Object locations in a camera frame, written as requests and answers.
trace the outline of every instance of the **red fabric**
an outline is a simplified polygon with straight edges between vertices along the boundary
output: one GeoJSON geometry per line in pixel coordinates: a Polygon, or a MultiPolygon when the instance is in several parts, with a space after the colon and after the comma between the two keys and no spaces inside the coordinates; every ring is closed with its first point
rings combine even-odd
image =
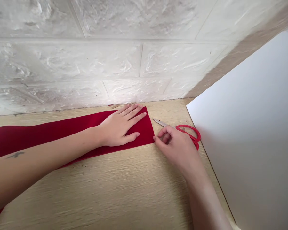
{"type": "MultiPolygon", "coordinates": [[[[35,126],[2,126],[0,127],[0,157],[78,133],[89,127],[97,126],[115,111],[105,111],[35,126]]],[[[140,113],[143,112],[147,112],[146,107],[143,107],[140,111],[140,113]]],[[[63,167],[90,157],[153,143],[154,131],[148,113],[141,121],[132,126],[126,135],[134,132],[139,132],[140,136],[133,142],[122,146],[103,146],[94,149],[63,167]]]]}

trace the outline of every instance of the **wooden table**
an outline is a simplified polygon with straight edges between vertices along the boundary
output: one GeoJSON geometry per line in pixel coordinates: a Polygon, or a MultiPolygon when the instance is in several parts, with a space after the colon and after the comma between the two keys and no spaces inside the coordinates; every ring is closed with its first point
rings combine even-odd
{"type": "MultiPolygon", "coordinates": [[[[192,99],[143,103],[150,118],[192,125],[192,99]]],[[[0,117],[0,126],[37,125],[111,107],[0,117]]],[[[161,126],[152,121],[155,134],[161,126]]],[[[202,161],[234,229],[214,171],[200,143],[202,161]]],[[[114,152],[55,170],[8,204],[0,229],[191,229],[188,191],[181,174],[155,144],[114,152]]]]}

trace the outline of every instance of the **white board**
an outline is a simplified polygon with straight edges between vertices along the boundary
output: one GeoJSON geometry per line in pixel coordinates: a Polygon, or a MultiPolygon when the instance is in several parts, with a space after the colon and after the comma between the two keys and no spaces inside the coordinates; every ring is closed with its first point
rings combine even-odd
{"type": "Polygon", "coordinates": [[[288,33],[187,108],[238,227],[288,230],[288,33]]]}

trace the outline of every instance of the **left hand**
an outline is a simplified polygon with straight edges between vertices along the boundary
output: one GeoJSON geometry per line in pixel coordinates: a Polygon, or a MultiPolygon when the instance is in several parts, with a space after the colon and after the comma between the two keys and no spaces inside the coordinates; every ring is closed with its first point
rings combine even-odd
{"type": "Polygon", "coordinates": [[[108,116],[99,126],[102,145],[117,146],[134,141],[140,133],[125,136],[127,131],[138,121],[145,117],[146,112],[134,117],[143,108],[142,105],[125,105],[115,113],[108,116]]]}

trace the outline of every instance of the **textured wall panel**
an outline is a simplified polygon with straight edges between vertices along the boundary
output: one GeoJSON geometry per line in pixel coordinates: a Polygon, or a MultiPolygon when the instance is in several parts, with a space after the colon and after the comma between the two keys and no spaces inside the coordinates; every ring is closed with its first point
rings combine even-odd
{"type": "Polygon", "coordinates": [[[27,92],[40,99],[45,104],[78,102],[83,100],[107,99],[101,81],[82,84],[56,84],[49,86],[34,86],[27,88],[27,92]]]}
{"type": "Polygon", "coordinates": [[[0,37],[82,37],[65,0],[0,0],[0,37]]]}
{"type": "Polygon", "coordinates": [[[10,111],[8,109],[5,109],[5,108],[0,108],[0,116],[12,115],[12,114],[17,114],[17,113],[13,112],[13,111],[10,111]]]}
{"type": "Polygon", "coordinates": [[[194,39],[216,0],[73,0],[86,37],[194,39]]]}
{"type": "Polygon", "coordinates": [[[140,76],[201,75],[225,48],[222,44],[144,43],[140,76]]]}
{"type": "Polygon", "coordinates": [[[11,108],[11,110],[17,114],[17,113],[60,111],[60,110],[79,109],[79,108],[83,108],[83,106],[79,102],[65,102],[58,104],[16,106],[11,108]]]}
{"type": "Polygon", "coordinates": [[[110,97],[162,94],[170,78],[147,78],[104,81],[110,97]]]}
{"type": "Polygon", "coordinates": [[[164,100],[173,100],[178,98],[183,98],[183,93],[167,93],[167,94],[151,94],[151,95],[143,95],[137,96],[136,102],[151,102],[151,101],[164,101],[164,100]]]}
{"type": "Polygon", "coordinates": [[[134,97],[115,97],[106,100],[88,100],[81,102],[81,105],[84,108],[96,107],[96,106],[105,106],[105,105],[117,105],[117,104],[127,104],[127,103],[134,103],[134,97]]]}
{"type": "Polygon", "coordinates": [[[14,106],[27,106],[40,104],[37,100],[22,93],[22,87],[0,88],[0,107],[11,108],[14,106]]]}
{"type": "Polygon", "coordinates": [[[134,78],[139,75],[140,43],[53,43],[20,47],[23,56],[31,57],[34,68],[47,82],[134,78]]]}
{"type": "Polygon", "coordinates": [[[170,94],[172,92],[189,92],[191,91],[204,76],[193,77],[173,77],[164,94],[170,94]]]}
{"type": "Polygon", "coordinates": [[[264,37],[271,37],[279,32],[273,29],[283,21],[275,20],[272,27],[266,25],[286,4],[288,0],[219,0],[196,39],[241,41],[258,30],[264,30],[264,37]]]}
{"type": "Polygon", "coordinates": [[[10,43],[0,43],[0,85],[22,84],[38,81],[27,62],[10,43]]]}

